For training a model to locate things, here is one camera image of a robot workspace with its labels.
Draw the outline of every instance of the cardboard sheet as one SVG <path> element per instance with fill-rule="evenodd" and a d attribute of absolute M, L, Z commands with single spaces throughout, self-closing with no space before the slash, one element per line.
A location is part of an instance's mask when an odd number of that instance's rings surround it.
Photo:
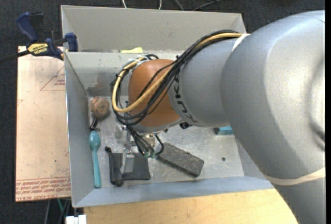
<path fill-rule="evenodd" d="M 18 59 L 16 201 L 71 195 L 64 62 Z"/>

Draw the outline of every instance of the wooden board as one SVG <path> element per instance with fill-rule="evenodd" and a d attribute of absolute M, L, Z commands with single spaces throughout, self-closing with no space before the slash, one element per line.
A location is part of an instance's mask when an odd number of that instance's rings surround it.
<path fill-rule="evenodd" d="M 18 59 L 16 201 L 71 195 L 64 62 Z"/>
<path fill-rule="evenodd" d="M 297 224 L 275 189 L 84 208 L 88 224 Z"/>

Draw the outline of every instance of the yellow cable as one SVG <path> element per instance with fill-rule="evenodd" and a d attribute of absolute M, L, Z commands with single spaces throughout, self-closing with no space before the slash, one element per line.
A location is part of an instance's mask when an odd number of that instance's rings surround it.
<path fill-rule="evenodd" d="M 220 38 L 226 38 L 226 37 L 233 37 L 233 38 L 237 38 L 240 37 L 242 34 L 238 34 L 238 33 L 221 33 L 215 36 L 211 36 L 203 41 L 201 41 L 194 49 L 202 46 L 203 44 L 211 41 L 211 40 L 215 40 L 215 39 L 220 39 Z M 124 69 L 120 72 L 120 74 L 118 75 L 115 85 L 114 85 L 114 90 L 113 90 L 113 94 L 112 94 L 112 106 L 113 109 L 118 112 L 118 113 L 126 113 L 129 112 L 131 110 L 133 110 L 134 108 L 136 108 L 138 105 L 140 105 L 142 103 L 142 101 L 151 93 L 153 92 L 158 85 L 165 79 L 165 77 L 167 76 L 168 72 L 171 70 L 172 67 L 170 67 L 161 77 L 160 79 L 158 79 L 148 90 L 146 90 L 141 97 L 139 97 L 133 104 L 131 104 L 129 107 L 121 109 L 118 108 L 116 105 L 116 94 L 117 94 L 117 89 L 119 86 L 119 83 L 121 81 L 121 78 L 123 77 L 126 69 L 132 68 L 134 65 L 137 64 L 137 61 L 132 62 L 131 64 L 127 65 L 126 67 L 124 67 Z"/>

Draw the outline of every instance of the gray robot arm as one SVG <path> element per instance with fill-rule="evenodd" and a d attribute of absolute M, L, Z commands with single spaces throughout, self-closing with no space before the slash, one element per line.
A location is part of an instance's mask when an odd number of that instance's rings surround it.
<path fill-rule="evenodd" d="M 299 223 L 326 223 L 325 12 L 215 43 L 178 74 L 169 99 L 190 125 L 229 124 Z"/>

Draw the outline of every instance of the gray bin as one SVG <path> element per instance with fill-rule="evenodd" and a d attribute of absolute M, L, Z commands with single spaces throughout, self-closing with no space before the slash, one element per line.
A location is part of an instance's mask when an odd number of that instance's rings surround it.
<path fill-rule="evenodd" d="M 125 137 L 115 137 L 111 113 L 99 123 L 101 147 L 98 158 L 101 188 L 94 188 L 88 102 L 93 96 L 110 100 L 110 83 L 124 63 L 139 55 L 155 53 L 174 59 L 202 36 L 221 29 L 240 33 L 245 27 L 240 14 L 158 11 L 100 7 L 62 6 L 63 34 L 78 37 L 79 51 L 66 52 L 65 76 L 71 196 L 74 207 L 174 199 L 273 188 L 264 179 L 234 135 L 218 136 L 212 128 L 179 126 L 159 136 L 204 160 L 198 178 L 191 178 L 157 160 L 149 159 L 151 180 L 129 181 L 122 187 L 110 183 L 105 146 L 123 151 Z M 142 54 L 120 50 L 142 47 Z M 127 98 L 127 81 L 123 97 Z"/>

